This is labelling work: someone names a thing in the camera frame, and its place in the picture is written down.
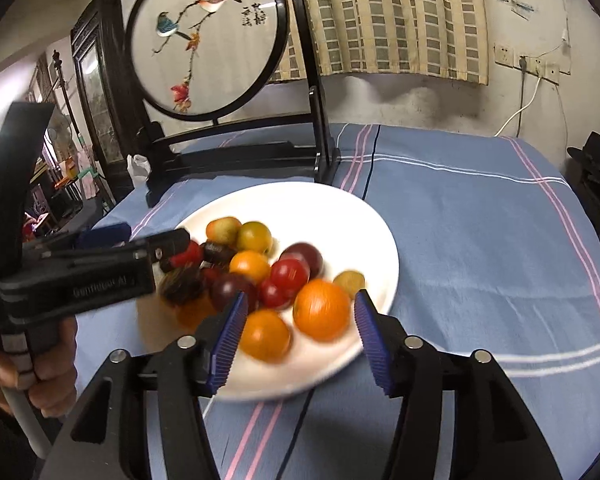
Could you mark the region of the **person's left hand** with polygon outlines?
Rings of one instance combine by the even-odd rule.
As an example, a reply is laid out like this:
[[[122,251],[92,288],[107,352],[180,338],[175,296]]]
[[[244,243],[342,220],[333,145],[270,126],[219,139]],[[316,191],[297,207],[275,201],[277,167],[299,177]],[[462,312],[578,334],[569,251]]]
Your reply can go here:
[[[45,418],[58,418],[76,403],[76,318],[58,324],[59,340],[55,347],[39,354],[33,361],[34,376],[22,376],[8,355],[0,351],[0,408],[11,415],[2,388],[25,391],[31,404]]]

